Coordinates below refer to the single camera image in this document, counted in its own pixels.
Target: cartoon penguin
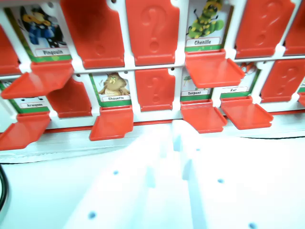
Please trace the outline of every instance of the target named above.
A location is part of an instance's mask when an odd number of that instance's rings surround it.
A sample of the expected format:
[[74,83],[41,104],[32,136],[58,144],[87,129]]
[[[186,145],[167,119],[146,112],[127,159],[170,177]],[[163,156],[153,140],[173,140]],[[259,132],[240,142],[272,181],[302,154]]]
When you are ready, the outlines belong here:
[[39,44],[38,38],[45,38],[51,48],[58,48],[63,42],[63,34],[60,27],[52,22],[52,17],[46,14],[40,6],[33,7],[32,15],[27,14],[25,8],[20,8],[22,25],[29,32],[32,44]]

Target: black cable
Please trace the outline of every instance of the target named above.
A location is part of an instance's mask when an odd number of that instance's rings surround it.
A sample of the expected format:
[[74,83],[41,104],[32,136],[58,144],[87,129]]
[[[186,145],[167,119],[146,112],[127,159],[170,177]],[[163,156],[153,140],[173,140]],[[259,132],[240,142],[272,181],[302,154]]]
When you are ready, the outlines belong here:
[[292,139],[292,138],[301,138],[301,137],[305,137],[305,136],[296,136],[296,137],[242,137],[242,138],[281,140],[281,139]]
[[0,211],[1,211],[9,192],[9,183],[1,165],[0,165],[0,180],[2,186],[2,192],[0,197]]

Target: caterpillar character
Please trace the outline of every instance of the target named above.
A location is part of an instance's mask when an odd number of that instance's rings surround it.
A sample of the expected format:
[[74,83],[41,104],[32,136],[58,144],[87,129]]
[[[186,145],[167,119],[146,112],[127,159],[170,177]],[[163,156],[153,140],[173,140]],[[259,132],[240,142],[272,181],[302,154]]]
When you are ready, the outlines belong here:
[[206,5],[203,8],[200,17],[196,14],[196,20],[193,22],[192,26],[189,27],[188,35],[190,38],[205,37],[215,30],[221,30],[224,27],[223,20],[217,20],[218,16],[212,18],[221,10],[223,6],[223,0],[207,0]]

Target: owl character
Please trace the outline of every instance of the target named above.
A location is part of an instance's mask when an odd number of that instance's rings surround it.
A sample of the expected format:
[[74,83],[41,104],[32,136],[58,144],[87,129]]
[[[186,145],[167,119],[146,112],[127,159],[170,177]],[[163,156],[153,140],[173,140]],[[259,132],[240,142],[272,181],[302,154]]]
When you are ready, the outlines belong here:
[[105,94],[106,96],[129,95],[130,91],[125,88],[126,85],[126,81],[118,73],[110,73],[107,74],[107,80],[99,94]]

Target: name label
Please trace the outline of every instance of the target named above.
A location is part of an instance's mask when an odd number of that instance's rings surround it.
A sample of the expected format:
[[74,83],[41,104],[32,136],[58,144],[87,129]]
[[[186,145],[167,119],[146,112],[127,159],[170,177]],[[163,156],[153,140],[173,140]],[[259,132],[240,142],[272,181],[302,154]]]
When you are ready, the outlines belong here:
[[20,108],[34,108],[34,107],[41,107],[47,106],[45,102],[33,102],[33,103],[22,103],[20,104]]
[[130,100],[130,96],[129,95],[119,95],[119,96],[102,97],[103,102],[118,101],[118,100]]
[[186,46],[206,46],[206,45],[217,45],[217,44],[220,44],[220,37],[188,39],[186,41]]
[[228,87],[222,89],[222,93],[246,92],[246,91],[248,91],[248,87]]
[[182,92],[181,96],[201,95],[201,94],[208,94],[208,93],[209,93],[209,90],[196,90],[196,91]]
[[68,48],[36,49],[37,56],[62,56],[69,55]]

